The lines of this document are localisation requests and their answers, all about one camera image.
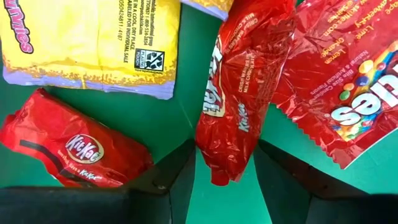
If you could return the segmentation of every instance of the pink logo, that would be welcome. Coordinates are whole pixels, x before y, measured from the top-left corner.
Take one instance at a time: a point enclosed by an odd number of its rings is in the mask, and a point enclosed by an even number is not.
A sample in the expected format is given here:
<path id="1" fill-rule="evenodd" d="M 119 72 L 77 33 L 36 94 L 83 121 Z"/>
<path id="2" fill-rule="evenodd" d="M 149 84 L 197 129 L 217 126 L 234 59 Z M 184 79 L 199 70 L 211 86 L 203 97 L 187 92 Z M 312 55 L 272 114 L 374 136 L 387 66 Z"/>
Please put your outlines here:
<path id="1" fill-rule="evenodd" d="M 19 43 L 19 48 L 22 52 L 27 54 L 33 53 L 33 46 L 30 43 L 29 29 L 25 26 L 25 14 L 22 11 L 20 5 L 18 4 L 18 0 L 3 0 L 4 7 L 8 12 L 10 17 L 11 29 L 15 33 L 15 39 Z"/>
<path id="2" fill-rule="evenodd" d="M 104 148 L 93 137 L 77 134 L 65 145 L 69 156 L 81 164 L 93 164 L 104 156 Z"/>

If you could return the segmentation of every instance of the crinkled plastic wrapper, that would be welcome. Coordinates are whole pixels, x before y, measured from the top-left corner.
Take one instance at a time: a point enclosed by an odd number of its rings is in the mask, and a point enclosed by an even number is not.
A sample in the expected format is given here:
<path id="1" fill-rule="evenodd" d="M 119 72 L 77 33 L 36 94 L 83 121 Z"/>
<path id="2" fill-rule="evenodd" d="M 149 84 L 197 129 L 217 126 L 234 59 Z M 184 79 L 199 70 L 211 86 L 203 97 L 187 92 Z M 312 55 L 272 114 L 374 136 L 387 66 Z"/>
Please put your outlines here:
<path id="1" fill-rule="evenodd" d="M 308 0 L 272 100 L 341 168 L 398 128 L 398 2 Z"/>
<path id="2" fill-rule="evenodd" d="M 42 161 L 66 187 L 119 187 L 153 166 L 145 146 L 36 90 L 9 115 L 0 142 Z"/>
<path id="3" fill-rule="evenodd" d="M 234 0 L 181 0 L 181 2 L 226 21 Z"/>
<path id="4" fill-rule="evenodd" d="M 211 181 L 238 181 L 257 144 L 294 32 L 293 0 L 236 1 L 221 26 L 197 144 Z"/>
<path id="5" fill-rule="evenodd" d="M 173 96 L 178 1 L 0 2 L 7 82 Z"/>

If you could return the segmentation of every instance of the green surface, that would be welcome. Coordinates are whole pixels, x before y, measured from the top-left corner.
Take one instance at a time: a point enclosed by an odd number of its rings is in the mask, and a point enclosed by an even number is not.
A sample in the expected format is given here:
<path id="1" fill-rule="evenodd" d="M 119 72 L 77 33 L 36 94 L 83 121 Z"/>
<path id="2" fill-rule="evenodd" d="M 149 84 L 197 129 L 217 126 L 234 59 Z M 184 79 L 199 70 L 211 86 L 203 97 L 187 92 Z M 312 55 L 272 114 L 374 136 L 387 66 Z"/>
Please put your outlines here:
<path id="1" fill-rule="evenodd" d="M 193 136 L 201 111 L 210 55 L 221 22 L 190 7 L 182 11 L 175 97 L 169 101 L 131 93 L 48 88 L 51 94 L 83 113 L 148 146 L 158 161 Z M 36 87 L 0 81 L 0 119 L 18 110 Z M 346 170 L 315 146 L 275 106 L 267 114 L 262 138 L 316 168 L 371 193 L 398 193 L 398 133 L 393 133 Z M 0 147 L 0 187 L 59 185 L 43 165 Z M 197 174 L 188 213 L 191 223 L 270 223 L 250 161 L 240 183 L 227 187 L 210 184 L 210 170 L 198 152 Z"/>

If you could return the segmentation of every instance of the yellow candy wrapper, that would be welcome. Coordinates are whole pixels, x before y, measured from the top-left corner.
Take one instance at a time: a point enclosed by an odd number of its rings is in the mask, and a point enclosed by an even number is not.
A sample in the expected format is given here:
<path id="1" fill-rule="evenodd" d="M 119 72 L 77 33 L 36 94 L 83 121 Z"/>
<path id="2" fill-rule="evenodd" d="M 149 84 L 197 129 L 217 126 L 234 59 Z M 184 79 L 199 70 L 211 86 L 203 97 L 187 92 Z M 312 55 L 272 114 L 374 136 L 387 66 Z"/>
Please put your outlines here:
<path id="1" fill-rule="evenodd" d="M 178 0 L 0 2 L 9 83 L 172 97 Z"/>
<path id="2" fill-rule="evenodd" d="M 181 0 L 181 2 L 226 21 L 234 0 Z"/>

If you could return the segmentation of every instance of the red plastic packaging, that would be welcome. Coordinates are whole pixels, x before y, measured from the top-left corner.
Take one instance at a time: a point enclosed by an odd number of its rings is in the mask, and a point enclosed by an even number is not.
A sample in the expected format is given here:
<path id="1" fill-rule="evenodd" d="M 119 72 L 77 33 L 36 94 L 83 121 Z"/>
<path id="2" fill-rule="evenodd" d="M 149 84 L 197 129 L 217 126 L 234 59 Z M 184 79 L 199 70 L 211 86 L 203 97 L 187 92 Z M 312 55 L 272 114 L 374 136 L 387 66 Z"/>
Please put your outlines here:
<path id="1" fill-rule="evenodd" d="M 66 187 L 118 187 L 153 166 L 147 149 L 36 90 L 6 118 L 0 141 L 41 160 Z"/>
<path id="2" fill-rule="evenodd" d="M 238 181 L 259 138 L 294 31 L 294 0 L 238 0 L 220 28 L 197 144 L 212 182 Z"/>
<path id="3" fill-rule="evenodd" d="M 398 127 L 398 1 L 309 0 L 272 102 L 342 169 Z"/>

